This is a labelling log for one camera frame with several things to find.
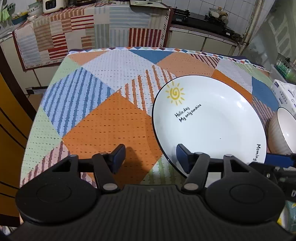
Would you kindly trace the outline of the white sun plate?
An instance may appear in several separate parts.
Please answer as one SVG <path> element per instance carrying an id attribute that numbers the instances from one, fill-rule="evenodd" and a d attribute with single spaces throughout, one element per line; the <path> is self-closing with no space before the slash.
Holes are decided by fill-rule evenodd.
<path id="1" fill-rule="evenodd" d="M 187 75 L 166 83 L 152 106 L 154 135 L 165 158 L 183 177 L 177 145 L 221 159 L 232 154 L 246 164 L 264 163 L 263 124 L 248 100 L 211 77 Z"/>

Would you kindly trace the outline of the white bowl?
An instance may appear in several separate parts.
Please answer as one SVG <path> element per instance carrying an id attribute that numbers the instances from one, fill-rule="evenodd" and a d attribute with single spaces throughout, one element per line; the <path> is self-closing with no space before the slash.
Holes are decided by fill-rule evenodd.
<path id="1" fill-rule="evenodd" d="M 268 127 L 268 147 L 271 153 L 295 154 L 295 124 L 294 116 L 287 109 L 277 109 Z"/>

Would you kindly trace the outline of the patchwork tablecloth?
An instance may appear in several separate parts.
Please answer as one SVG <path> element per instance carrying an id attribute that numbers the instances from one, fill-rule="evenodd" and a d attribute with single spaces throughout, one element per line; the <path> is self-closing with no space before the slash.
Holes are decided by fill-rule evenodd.
<path id="1" fill-rule="evenodd" d="M 73 50 L 41 100 L 20 183 L 70 154 L 90 158 L 124 144 L 126 159 L 117 183 L 182 185 L 184 178 L 154 137 L 151 114 L 158 91 L 184 75 L 213 77 L 231 86 L 251 103 L 265 128 L 278 109 L 269 73 L 245 57 L 173 48 Z"/>

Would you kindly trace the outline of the white tissue pack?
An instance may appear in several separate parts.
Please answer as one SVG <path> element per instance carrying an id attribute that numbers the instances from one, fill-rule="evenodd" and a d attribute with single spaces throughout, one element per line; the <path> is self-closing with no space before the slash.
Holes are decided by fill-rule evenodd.
<path id="1" fill-rule="evenodd" d="M 275 79 L 271 86 L 279 105 L 287 109 L 292 115 L 296 111 L 295 85 Z"/>

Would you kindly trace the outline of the wooden folding chair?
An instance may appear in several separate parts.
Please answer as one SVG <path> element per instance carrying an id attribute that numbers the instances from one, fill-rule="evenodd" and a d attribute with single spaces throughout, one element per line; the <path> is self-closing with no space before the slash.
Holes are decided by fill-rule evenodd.
<path id="1" fill-rule="evenodd" d="M 15 196 L 35 115 L 1 51 L 1 226 L 20 225 Z"/>

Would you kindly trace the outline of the green plastic basket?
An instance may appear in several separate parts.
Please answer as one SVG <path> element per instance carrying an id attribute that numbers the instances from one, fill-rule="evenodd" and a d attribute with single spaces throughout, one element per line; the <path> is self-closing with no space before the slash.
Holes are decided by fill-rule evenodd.
<path id="1" fill-rule="evenodd" d="M 280 75 L 287 81 L 288 83 L 295 84 L 296 73 L 295 66 L 290 63 L 290 58 L 286 58 L 282 54 L 278 53 L 275 68 L 280 73 Z"/>

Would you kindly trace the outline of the striped counter cloth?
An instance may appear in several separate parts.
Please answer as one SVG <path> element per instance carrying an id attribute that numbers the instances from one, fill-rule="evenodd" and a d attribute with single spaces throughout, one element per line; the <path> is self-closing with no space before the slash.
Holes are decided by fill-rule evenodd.
<path id="1" fill-rule="evenodd" d="M 74 49 L 163 47 L 169 8 L 100 1 L 41 15 L 13 32 L 24 71 L 60 63 Z"/>

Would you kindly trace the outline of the gas stove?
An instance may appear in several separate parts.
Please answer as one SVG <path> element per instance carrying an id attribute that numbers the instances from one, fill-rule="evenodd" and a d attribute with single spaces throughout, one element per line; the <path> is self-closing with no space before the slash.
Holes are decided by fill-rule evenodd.
<path id="1" fill-rule="evenodd" d="M 174 8 L 173 17 L 171 20 L 173 25 L 180 25 L 192 29 L 199 29 L 227 37 L 235 42 L 240 42 L 242 37 L 240 34 L 236 33 L 227 27 L 228 16 L 223 15 L 215 17 L 210 13 L 206 15 L 199 15 L 190 13 L 189 10 L 181 10 Z"/>

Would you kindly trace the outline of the pot on stove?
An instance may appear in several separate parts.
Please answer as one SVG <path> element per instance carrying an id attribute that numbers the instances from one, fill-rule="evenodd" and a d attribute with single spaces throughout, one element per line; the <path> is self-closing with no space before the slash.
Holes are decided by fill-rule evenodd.
<path id="1" fill-rule="evenodd" d="M 225 11 L 222 11 L 221 7 L 218 7 L 217 9 L 210 8 L 209 9 L 209 16 L 212 16 L 216 18 L 217 20 L 222 21 L 223 23 L 228 23 L 228 13 Z"/>

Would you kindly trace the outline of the cutting board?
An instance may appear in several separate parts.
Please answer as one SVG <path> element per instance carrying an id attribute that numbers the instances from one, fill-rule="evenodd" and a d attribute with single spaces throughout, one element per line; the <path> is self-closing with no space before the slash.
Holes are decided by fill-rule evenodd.
<path id="1" fill-rule="evenodd" d="M 130 6 L 138 6 L 138 7 L 147 7 L 147 8 L 157 8 L 157 9 L 165 9 L 168 10 L 165 4 L 157 1 L 129 1 Z"/>

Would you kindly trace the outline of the white rice cooker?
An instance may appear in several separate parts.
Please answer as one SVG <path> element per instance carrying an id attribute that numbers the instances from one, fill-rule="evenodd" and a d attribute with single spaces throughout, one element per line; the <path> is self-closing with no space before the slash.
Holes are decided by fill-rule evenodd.
<path id="1" fill-rule="evenodd" d="M 50 14 L 64 9 L 66 6 L 64 0 L 43 0 L 43 13 Z"/>

